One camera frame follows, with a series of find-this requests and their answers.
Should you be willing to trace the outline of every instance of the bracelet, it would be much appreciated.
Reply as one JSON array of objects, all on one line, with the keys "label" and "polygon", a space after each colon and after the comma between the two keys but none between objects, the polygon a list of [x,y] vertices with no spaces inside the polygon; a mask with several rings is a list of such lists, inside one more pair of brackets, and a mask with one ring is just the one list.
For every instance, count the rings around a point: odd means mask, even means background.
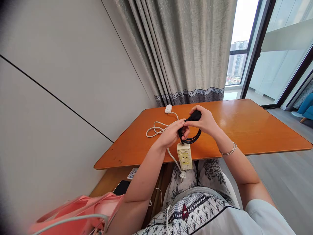
[{"label": "bracelet", "polygon": [[221,151],[219,151],[219,152],[222,155],[225,155],[225,156],[232,154],[236,150],[236,148],[237,148],[237,145],[235,144],[235,142],[233,142],[233,143],[234,143],[234,147],[233,147],[233,149],[229,153],[222,153]]}]

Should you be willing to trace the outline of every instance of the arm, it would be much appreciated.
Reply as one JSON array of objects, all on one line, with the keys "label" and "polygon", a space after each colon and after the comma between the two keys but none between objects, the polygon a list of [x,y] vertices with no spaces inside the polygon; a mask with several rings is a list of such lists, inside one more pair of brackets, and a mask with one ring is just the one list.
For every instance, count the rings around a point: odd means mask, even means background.
[{"label": "arm", "polygon": [[[202,114],[199,121],[188,121],[185,126],[194,126],[200,128],[203,132],[211,135],[217,143],[222,153],[228,153],[233,149],[233,142],[223,132],[215,122],[211,112],[200,105],[192,108],[199,110]],[[275,207],[275,204],[269,195],[267,189],[260,180],[250,161],[237,147],[236,150],[227,156],[222,155],[232,176],[234,177],[241,196],[242,205],[245,208],[247,203],[252,199],[264,200]]]},{"label": "arm", "polygon": [[[144,161],[132,179],[116,216],[112,220],[107,234],[133,234],[141,229],[150,198],[159,177],[165,151],[177,139],[177,131],[184,126],[184,119],[169,125],[165,132],[149,149]],[[183,139],[189,134],[184,127]]]}]

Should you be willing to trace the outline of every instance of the pink bag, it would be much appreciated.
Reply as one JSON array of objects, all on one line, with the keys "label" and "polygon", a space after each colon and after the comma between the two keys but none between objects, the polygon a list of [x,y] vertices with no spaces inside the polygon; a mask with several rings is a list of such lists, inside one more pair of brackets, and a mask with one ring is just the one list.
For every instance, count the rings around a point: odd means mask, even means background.
[{"label": "pink bag", "polygon": [[[80,196],[64,205],[54,209],[39,218],[30,228],[29,233],[33,234],[64,219],[89,214],[104,214],[109,217],[109,224],[116,214],[124,195],[116,196],[114,193],[107,193],[101,197]],[[57,225],[41,233],[42,235],[88,235],[93,227],[103,229],[101,218],[88,218],[77,221],[70,221]]]}]

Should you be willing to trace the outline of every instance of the window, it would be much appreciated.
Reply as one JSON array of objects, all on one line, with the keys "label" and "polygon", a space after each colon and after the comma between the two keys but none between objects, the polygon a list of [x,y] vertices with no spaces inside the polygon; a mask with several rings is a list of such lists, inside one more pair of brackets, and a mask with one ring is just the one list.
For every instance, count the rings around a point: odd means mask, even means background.
[{"label": "window", "polygon": [[241,84],[247,55],[250,50],[249,40],[258,3],[259,0],[237,1],[226,85]]}]

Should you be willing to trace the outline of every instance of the gray curtain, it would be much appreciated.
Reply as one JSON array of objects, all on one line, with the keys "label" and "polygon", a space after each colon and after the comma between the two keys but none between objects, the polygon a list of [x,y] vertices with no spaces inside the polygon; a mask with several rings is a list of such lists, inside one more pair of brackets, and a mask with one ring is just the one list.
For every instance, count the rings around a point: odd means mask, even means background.
[{"label": "gray curtain", "polygon": [[115,0],[159,106],[223,99],[236,0]]},{"label": "gray curtain", "polygon": [[306,88],[303,90],[299,98],[294,102],[293,107],[294,108],[300,108],[302,105],[303,101],[306,99],[306,97],[309,94],[313,93],[313,79],[309,82],[309,84],[306,86]]}]

